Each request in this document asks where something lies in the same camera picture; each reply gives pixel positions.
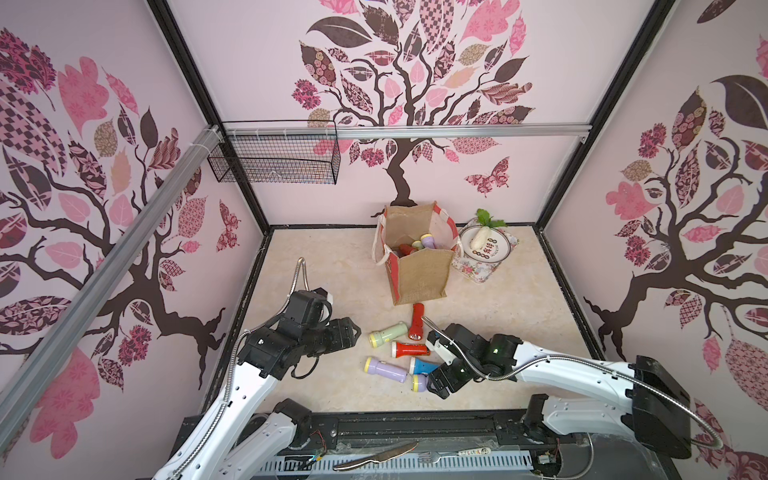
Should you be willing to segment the purple flashlight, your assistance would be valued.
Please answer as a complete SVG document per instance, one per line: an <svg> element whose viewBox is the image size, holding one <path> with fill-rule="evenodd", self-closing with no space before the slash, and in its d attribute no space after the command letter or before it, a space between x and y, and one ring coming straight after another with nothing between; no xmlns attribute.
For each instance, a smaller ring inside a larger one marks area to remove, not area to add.
<svg viewBox="0 0 768 480"><path fill-rule="evenodd" d="M366 359L363 371L366 374L381 376L398 383L404 383L408 378L407 370L374 357L368 357Z"/></svg>
<svg viewBox="0 0 768 480"><path fill-rule="evenodd" d="M428 377L424 374L414 374L411 376L411 389L413 392L422 393L427 391Z"/></svg>
<svg viewBox="0 0 768 480"><path fill-rule="evenodd" d="M424 249L436 249L436 241L431 234L422 235L420 238L421 245Z"/></svg>

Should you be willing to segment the brown jute tote bag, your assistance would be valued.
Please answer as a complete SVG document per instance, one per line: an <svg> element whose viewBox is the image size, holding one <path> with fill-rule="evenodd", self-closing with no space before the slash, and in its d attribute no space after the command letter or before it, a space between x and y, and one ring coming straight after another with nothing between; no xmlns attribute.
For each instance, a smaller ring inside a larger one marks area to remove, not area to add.
<svg viewBox="0 0 768 480"><path fill-rule="evenodd" d="M400 244L431 234L436 249L416 250L401 257ZM454 220L440 205L388 206L378 217L372 259L386 267L395 306L421 303L446 296L452 260L459 251L459 233Z"/></svg>

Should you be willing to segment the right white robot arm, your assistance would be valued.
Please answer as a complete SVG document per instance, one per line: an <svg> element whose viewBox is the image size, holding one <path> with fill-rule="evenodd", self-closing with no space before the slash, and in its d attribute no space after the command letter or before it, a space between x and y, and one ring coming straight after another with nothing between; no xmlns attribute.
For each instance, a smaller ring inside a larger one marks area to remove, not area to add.
<svg viewBox="0 0 768 480"><path fill-rule="evenodd" d="M533 398L525 419L547 435L615 435L656 453L688 459L693 447L721 450L722 435L691 406L683 386L657 360L639 355L610 362L552 351L514 335L477 335L461 324L438 327L431 319L428 348L442 364L427 377L442 399L471 382L528 382L574 393Z"/></svg>

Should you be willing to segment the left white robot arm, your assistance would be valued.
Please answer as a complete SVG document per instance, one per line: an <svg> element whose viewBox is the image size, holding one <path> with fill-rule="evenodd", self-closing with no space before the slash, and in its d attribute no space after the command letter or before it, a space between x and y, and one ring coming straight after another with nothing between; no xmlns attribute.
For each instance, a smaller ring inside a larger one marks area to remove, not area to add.
<svg viewBox="0 0 768 480"><path fill-rule="evenodd" d="M303 357L354 347L361 329L348 317L333 319L333 298L309 288L306 261L299 258L291 289L278 312L240 335L214 404L190 436L154 475L156 479L248 478L287 448L309 411L289 403L267 417L261 431L232 451L257 408Z"/></svg>

